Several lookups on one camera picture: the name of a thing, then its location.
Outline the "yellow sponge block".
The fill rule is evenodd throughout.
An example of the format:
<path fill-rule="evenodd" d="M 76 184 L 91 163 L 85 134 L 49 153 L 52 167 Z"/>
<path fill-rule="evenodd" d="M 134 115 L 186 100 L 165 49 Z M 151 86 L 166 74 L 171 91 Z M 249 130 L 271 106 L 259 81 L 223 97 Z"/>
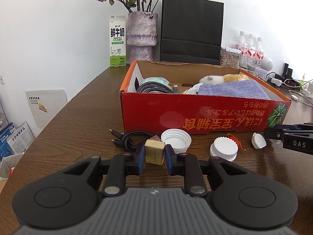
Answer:
<path fill-rule="evenodd" d="M 165 143 L 148 139 L 144 145 L 145 161 L 153 165 L 163 165 L 165 158 Z"/>

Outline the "small white plastic cap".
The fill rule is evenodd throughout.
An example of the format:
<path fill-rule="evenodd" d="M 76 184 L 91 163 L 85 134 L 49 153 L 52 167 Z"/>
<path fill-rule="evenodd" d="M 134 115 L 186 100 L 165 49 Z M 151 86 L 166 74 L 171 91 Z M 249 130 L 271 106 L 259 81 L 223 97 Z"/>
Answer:
<path fill-rule="evenodd" d="M 258 133 L 254 133 L 252 138 L 251 138 L 251 143 L 253 145 L 253 147 L 257 150 L 262 149 L 264 147 L 266 147 L 266 140 L 265 138 Z"/>

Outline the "white jar lid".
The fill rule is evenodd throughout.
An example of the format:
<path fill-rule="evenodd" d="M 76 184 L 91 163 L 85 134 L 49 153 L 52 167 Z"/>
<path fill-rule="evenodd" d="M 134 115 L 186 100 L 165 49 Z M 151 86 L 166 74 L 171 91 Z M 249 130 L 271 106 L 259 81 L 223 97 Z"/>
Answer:
<path fill-rule="evenodd" d="M 161 134 L 161 141 L 170 144 L 176 154 L 185 153 L 192 143 L 191 136 L 181 129 L 167 129 Z"/>

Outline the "orange red string charm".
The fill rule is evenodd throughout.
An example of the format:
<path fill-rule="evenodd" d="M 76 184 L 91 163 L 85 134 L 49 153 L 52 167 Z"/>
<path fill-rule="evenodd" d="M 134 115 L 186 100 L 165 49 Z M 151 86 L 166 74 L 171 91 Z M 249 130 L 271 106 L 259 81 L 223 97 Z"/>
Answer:
<path fill-rule="evenodd" d="M 239 149 L 246 151 L 246 149 L 244 149 L 244 147 L 242 146 L 242 143 L 239 141 L 239 139 L 237 137 L 235 137 L 233 134 L 228 133 L 227 137 L 230 138 L 231 140 L 233 140 Z"/>

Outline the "white ribbed bottle cap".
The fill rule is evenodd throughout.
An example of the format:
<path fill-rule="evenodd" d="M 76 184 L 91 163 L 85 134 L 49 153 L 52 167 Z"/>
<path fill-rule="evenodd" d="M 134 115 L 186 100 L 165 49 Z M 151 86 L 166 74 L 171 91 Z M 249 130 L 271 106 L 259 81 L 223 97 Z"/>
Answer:
<path fill-rule="evenodd" d="M 233 162 L 237 157 L 238 145 L 227 137 L 218 137 L 210 146 L 210 155 Z"/>

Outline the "white power adapter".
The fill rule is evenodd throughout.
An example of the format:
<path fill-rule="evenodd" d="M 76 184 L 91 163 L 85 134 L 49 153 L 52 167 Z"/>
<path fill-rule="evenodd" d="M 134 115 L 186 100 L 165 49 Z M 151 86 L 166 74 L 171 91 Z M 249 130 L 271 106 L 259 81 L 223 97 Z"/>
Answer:
<path fill-rule="evenodd" d="M 269 82 L 273 85 L 276 85 L 277 87 L 281 87 L 282 86 L 282 80 L 277 79 L 277 78 L 270 78 Z"/>

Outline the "purple blue cloth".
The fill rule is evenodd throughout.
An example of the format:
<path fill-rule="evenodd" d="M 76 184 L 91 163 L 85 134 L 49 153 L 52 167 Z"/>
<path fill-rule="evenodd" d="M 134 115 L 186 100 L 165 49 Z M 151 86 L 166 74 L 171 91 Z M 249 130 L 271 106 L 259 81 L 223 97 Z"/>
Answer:
<path fill-rule="evenodd" d="M 234 81 L 216 85 L 202 85 L 197 94 L 247 99 L 270 99 L 255 80 Z"/>

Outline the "white round speaker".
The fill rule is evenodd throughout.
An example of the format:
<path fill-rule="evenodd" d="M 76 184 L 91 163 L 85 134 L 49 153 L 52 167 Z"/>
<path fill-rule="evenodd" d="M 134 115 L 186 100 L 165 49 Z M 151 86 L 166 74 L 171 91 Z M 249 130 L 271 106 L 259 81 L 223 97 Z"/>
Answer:
<path fill-rule="evenodd" d="M 261 64 L 261 68 L 265 71 L 271 71 L 273 69 L 273 61 L 271 59 L 269 60 L 265 60 L 263 59 L 262 64 Z"/>

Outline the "right water bottle red label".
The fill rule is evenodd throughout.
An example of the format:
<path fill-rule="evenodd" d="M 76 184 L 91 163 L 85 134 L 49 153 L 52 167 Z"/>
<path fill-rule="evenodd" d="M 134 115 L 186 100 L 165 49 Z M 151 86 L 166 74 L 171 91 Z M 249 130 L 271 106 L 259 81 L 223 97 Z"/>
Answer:
<path fill-rule="evenodd" d="M 255 58 L 257 59 L 258 62 L 262 62 L 264 58 L 264 47 L 263 47 L 263 40 L 261 37 L 257 38 L 256 41 L 256 54 Z"/>

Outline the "water bottle red label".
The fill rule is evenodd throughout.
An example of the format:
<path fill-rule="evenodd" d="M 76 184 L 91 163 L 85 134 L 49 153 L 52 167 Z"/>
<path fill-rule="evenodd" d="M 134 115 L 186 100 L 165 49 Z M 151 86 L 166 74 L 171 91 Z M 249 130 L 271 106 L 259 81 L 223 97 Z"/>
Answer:
<path fill-rule="evenodd" d="M 264 47 L 263 47 L 263 40 L 261 37 L 257 38 L 256 41 L 256 54 L 255 58 L 257 59 L 258 62 L 262 62 L 264 58 Z"/>
<path fill-rule="evenodd" d="M 235 48 L 241 51 L 241 54 L 246 56 L 248 44 L 246 40 L 246 32 L 240 31 L 239 37 L 236 40 Z"/>
<path fill-rule="evenodd" d="M 256 43 L 253 34 L 249 34 L 247 40 L 247 57 L 254 59 L 256 54 Z"/>

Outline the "mint green pouch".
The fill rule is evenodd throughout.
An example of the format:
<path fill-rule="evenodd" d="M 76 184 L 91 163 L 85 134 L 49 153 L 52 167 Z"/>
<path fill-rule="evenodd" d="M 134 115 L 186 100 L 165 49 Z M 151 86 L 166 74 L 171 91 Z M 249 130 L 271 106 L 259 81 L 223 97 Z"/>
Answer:
<path fill-rule="evenodd" d="M 158 82 L 158 83 L 161 83 L 161 84 L 164 84 L 164 85 L 169 85 L 170 82 L 165 79 L 165 78 L 162 78 L 162 77 L 149 77 L 149 78 L 145 78 L 143 80 L 143 83 L 147 83 L 147 82 Z"/>

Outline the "clear container of seeds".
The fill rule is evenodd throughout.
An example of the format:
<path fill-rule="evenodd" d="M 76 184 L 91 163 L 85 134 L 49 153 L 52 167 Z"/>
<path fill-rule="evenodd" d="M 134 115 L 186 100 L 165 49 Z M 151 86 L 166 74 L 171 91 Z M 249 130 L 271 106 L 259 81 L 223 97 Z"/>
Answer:
<path fill-rule="evenodd" d="M 238 69 L 240 55 L 241 50 L 222 46 L 220 50 L 220 65 L 224 67 Z"/>

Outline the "left water bottle red label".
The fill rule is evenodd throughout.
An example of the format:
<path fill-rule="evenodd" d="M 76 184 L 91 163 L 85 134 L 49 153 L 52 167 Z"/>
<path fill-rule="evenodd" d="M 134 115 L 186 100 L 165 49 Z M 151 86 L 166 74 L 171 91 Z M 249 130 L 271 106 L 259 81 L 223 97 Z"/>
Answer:
<path fill-rule="evenodd" d="M 239 37 L 236 40 L 235 48 L 241 51 L 241 54 L 246 56 L 248 44 L 246 40 L 246 32 L 240 31 Z"/>

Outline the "purple ceramic vase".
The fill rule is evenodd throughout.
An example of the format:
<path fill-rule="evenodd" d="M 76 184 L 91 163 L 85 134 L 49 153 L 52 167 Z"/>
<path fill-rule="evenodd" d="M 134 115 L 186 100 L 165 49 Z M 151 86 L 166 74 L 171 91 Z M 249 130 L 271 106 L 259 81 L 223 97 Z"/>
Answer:
<path fill-rule="evenodd" d="M 153 47 L 157 45 L 157 13 L 131 12 L 128 15 L 127 45 L 130 47 L 130 63 L 151 61 Z"/>

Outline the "white wall panel box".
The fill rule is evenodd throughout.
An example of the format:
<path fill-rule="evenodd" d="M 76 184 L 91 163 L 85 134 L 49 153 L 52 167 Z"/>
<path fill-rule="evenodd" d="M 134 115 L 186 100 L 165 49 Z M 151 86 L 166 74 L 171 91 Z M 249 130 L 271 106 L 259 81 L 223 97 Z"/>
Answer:
<path fill-rule="evenodd" d="M 67 104 L 66 92 L 59 90 L 26 91 L 27 100 L 36 125 L 44 128 Z"/>

